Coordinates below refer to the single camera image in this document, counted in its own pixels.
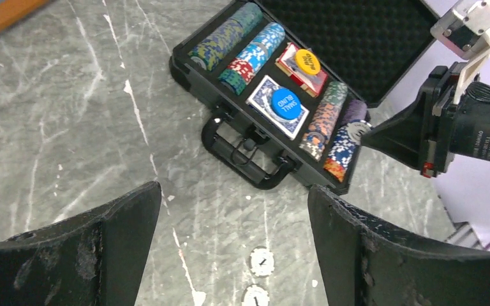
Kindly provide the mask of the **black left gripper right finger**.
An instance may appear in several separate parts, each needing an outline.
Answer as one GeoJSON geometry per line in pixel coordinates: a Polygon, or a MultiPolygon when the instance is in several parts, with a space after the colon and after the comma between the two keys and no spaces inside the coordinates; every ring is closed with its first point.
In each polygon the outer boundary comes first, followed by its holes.
{"type": "Polygon", "coordinates": [[[490,252],[417,235],[323,186],[308,210],[329,305],[490,306],[490,252]]]}

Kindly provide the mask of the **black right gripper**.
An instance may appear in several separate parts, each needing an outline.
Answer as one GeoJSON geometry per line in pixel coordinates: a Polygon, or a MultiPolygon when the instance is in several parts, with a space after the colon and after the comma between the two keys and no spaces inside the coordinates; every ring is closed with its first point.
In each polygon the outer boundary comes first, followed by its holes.
{"type": "Polygon", "coordinates": [[[437,66],[416,100],[361,137],[361,145],[381,152],[427,178],[447,171],[458,107],[452,104],[464,64],[437,66]]]}

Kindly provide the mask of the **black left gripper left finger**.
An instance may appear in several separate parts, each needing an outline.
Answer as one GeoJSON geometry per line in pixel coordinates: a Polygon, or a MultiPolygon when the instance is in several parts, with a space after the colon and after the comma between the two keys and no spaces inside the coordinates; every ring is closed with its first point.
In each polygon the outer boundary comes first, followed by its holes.
{"type": "Polygon", "coordinates": [[[161,206],[150,181],[0,241],[0,305],[134,305],[161,206]]]}

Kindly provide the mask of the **yellow big blind button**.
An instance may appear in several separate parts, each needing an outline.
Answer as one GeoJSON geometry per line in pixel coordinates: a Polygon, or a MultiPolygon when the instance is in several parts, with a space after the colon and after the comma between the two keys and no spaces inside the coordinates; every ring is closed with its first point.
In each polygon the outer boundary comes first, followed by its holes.
{"type": "Polygon", "coordinates": [[[298,49],[295,53],[297,67],[307,75],[317,75],[322,67],[316,55],[307,49],[298,49]]]}

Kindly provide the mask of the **blue round button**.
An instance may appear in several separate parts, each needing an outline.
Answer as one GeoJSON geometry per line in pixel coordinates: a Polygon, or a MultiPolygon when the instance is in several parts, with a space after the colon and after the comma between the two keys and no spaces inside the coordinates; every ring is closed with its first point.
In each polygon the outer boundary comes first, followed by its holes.
{"type": "Polygon", "coordinates": [[[271,96],[271,109],[283,120],[295,120],[301,114],[301,101],[290,89],[276,89],[271,96]]]}

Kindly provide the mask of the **black poker case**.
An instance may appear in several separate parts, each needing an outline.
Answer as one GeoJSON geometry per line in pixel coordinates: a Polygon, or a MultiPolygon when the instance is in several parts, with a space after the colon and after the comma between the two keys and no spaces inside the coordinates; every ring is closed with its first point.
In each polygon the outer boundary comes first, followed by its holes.
{"type": "Polygon", "coordinates": [[[329,81],[344,82],[350,99],[378,107],[388,93],[431,46],[430,28],[438,14],[425,1],[259,1],[263,19],[223,60],[207,71],[189,52],[243,7],[232,1],[178,44],[170,57],[174,80],[212,113],[202,129],[204,148],[257,189],[275,188],[287,175],[304,186],[318,184],[336,194],[350,187],[357,156],[343,180],[336,179],[299,144],[290,139],[246,100],[263,77],[290,89],[314,113],[320,97],[312,97],[276,66],[286,43],[308,48],[319,58],[329,81]],[[262,66],[241,95],[218,77],[230,61],[270,22],[286,32],[274,55],[262,66]]]}

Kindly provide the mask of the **blue card deck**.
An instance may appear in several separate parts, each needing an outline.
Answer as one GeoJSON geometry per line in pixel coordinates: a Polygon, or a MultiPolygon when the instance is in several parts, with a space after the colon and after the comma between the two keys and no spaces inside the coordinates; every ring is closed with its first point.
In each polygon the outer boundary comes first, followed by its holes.
{"type": "Polygon", "coordinates": [[[309,110],[298,96],[265,75],[246,100],[289,139],[294,140],[305,123],[309,110]]]}

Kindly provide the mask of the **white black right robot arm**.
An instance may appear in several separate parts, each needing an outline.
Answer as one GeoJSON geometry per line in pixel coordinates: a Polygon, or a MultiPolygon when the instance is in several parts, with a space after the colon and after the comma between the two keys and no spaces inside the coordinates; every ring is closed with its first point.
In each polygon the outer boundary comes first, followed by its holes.
{"type": "Polygon", "coordinates": [[[490,162],[490,85],[475,77],[456,103],[462,78],[461,62],[435,67],[416,100],[362,136],[361,144],[428,178],[445,173],[457,154],[490,162]]]}

